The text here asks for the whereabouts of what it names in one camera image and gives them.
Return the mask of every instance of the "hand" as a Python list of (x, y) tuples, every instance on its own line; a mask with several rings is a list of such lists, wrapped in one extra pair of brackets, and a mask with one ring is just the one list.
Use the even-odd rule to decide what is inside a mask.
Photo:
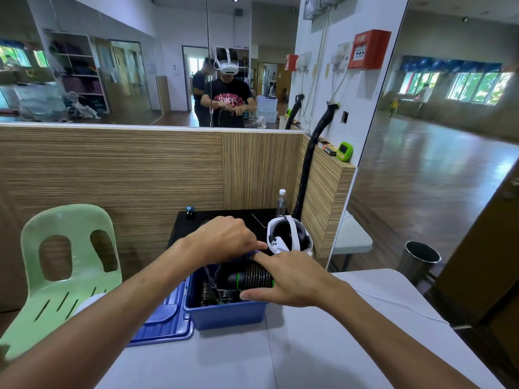
[(218, 102), (218, 107), (219, 108), (222, 108), (222, 109), (225, 109), (229, 112), (232, 112), (233, 110), (233, 107), (231, 104), (227, 104), (226, 102)]
[(222, 263), (251, 251), (267, 249), (241, 218), (216, 217), (185, 237), (201, 266)]
[(247, 105), (237, 106), (234, 108), (234, 112), (236, 113), (236, 116), (243, 115), (243, 112), (247, 110)]
[(244, 300), (271, 302), (293, 307), (317, 306), (348, 283), (328, 273), (320, 264), (300, 251), (272, 257), (256, 253), (254, 260), (274, 278), (274, 288), (248, 289), (240, 294)]

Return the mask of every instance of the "water bottle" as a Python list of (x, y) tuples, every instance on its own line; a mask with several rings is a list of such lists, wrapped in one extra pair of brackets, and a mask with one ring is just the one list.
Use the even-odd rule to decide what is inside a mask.
[(283, 217), (287, 212), (287, 201), (285, 200), (286, 190), (279, 190), (278, 205), (276, 207), (276, 217)]

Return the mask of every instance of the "green timer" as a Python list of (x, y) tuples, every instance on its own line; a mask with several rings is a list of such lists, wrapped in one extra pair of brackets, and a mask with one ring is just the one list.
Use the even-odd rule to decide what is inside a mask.
[(337, 149), (337, 158), (339, 158), (341, 161), (348, 162), (353, 153), (354, 147), (347, 142), (342, 142), (339, 146), (339, 149)]

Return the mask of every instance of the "white storage box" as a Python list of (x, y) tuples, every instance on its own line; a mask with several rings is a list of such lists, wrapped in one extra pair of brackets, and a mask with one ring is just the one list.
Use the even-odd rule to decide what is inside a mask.
[(267, 98), (263, 95), (257, 97), (258, 100), (258, 110), (266, 110), (269, 112), (273, 112), (276, 110), (276, 106), (278, 105), (277, 98)]
[(275, 111), (271, 112), (271, 111), (265, 111), (265, 110), (258, 109), (256, 111), (256, 116), (258, 117), (258, 119), (263, 116), (263, 118), (265, 119), (265, 123), (275, 123), (276, 117), (278, 116), (278, 111), (275, 110)]

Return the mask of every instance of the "green plastic chair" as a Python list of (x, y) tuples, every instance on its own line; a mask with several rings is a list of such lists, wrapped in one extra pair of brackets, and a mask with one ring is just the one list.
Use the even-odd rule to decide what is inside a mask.
[[(105, 272), (90, 241), (96, 230), (105, 231), (114, 249), (117, 270)], [(49, 236), (68, 237), (72, 252), (72, 274), (61, 281), (45, 278), (39, 247)], [(22, 229), (21, 245), (29, 295), (16, 319), (0, 339), (5, 359), (11, 360), (30, 349), (73, 316), (83, 301), (121, 284), (121, 267), (110, 216), (98, 206), (77, 204), (45, 210)]]

